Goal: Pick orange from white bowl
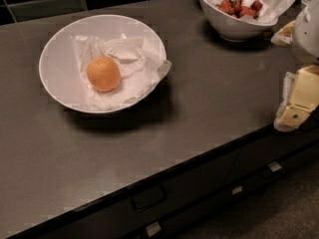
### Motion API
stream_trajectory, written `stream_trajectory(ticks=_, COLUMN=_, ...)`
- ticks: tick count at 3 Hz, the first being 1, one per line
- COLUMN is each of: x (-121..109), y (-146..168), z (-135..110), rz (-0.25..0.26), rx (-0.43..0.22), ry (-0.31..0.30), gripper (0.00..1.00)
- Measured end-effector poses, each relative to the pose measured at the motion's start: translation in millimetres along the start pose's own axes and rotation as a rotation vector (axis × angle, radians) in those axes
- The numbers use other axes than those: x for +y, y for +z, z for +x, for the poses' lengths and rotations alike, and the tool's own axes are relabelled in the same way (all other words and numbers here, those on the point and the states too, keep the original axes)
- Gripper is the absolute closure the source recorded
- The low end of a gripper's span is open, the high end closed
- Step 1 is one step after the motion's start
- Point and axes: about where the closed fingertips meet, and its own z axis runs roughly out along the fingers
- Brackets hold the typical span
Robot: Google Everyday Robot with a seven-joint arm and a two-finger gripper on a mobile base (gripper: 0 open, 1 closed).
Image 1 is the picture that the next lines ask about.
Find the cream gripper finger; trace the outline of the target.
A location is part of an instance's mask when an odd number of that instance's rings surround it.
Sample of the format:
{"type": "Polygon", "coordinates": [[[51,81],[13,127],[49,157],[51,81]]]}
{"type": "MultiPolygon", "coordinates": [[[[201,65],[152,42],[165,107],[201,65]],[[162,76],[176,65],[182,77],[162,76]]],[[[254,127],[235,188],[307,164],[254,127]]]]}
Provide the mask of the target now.
{"type": "Polygon", "coordinates": [[[290,46],[292,44],[292,32],[295,21],[287,23],[284,27],[278,30],[271,38],[271,43],[277,46],[290,46]]]}
{"type": "Polygon", "coordinates": [[[287,72],[282,98],[273,124],[279,131],[293,131],[319,107],[319,66],[307,65],[295,74],[287,72]]]}

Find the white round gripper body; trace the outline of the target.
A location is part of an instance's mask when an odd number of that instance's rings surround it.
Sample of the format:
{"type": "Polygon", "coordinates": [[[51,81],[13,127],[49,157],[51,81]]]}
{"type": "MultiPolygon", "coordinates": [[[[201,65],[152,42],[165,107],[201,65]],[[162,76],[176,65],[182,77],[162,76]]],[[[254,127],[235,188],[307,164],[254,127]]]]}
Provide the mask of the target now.
{"type": "Polygon", "coordinates": [[[319,60],[319,0],[310,0],[297,16],[292,51],[299,60],[319,60]]]}

